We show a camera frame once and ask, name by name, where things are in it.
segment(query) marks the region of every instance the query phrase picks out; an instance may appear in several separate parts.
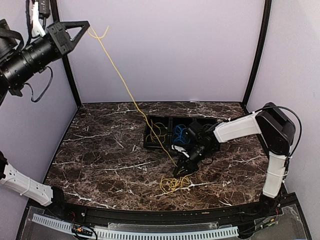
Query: brown marble surface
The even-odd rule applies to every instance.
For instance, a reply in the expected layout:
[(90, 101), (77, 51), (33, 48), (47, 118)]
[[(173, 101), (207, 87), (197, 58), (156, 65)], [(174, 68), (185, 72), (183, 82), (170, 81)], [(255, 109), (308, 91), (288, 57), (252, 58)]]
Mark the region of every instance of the brown marble surface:
[[(139, 103), (146, 114), (214, 117), (241, 116), (238, 103)], [(163, 195), (162, 176), (174, 165), (162, 150), (143, 148), (145, 121), (132, 103), (84, 104), (74, 118), (49, 170), (46, 184), (64, 190), (69, 203), (138, 210), (181, 211), (256, 202), (268, 160), (256, 136), (221, 145), (211, 165), (189, 177), (192, 184)]]

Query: black tray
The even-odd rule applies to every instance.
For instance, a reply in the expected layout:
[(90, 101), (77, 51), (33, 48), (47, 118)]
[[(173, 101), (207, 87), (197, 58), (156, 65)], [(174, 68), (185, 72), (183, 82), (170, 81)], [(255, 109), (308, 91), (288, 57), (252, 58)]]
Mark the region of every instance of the black tray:
[[(189, 139), (188, 135), (185, 134), (186, 130), (183, 130), (184, 127), (188, 127), (193, 121), (197, 121), (202, 126), (207, 124), (214, 125), (217, 123), (215, 118), (209, 117), (180, 117), (180, 116), (147, 116), (148, 122), (152, 125), (153, 130), (157, 135), (160, 135), (159, 139), (162, 142), (162, 145), (166, 149), (170, 149), (171, 145), (174, 144), (179, 147), (183, 147), (186, 150), (191, 149), (195, 145), (194, 139)], [(146, 124), (144, 128), (143, 135), (143, 147), (146, 149), (161, 149), (161, 145), (158, 142), (156, 137), (151, 137), (151, 129)]]

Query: white wall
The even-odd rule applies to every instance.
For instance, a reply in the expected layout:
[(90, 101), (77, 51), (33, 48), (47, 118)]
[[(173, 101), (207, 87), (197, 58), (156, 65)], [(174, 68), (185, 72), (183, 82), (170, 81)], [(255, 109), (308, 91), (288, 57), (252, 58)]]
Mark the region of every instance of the white wall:
[(320, 1), (273, 1), (250, 111), (272, 101), (303, 123), (286, 186), (296, 192), (313, 239), (320, 239)]
[[(25, 0), (1, 0), (0, 19), (27, 41)], [(38, 103), (30, 101), (30, 89), (23, 97), (7, 94), (0, 106), (0, 151), (23, 174), (42, 182), (58, 144), (69, 125), (76, 104), (61, 60), (51, 63), (54, 78)], [(37, 97), (46, 87), (49, 72), (36, 74), (29, 83)], [(14, 240), (27, 198), (0, 186), (0, 239)]]
[[(60, 0), (61, 20), (86, 19), (137, 101), (242, 101), (264, 0)], [(99, 42), (70, 57), (84, 103), (131, 101)]]

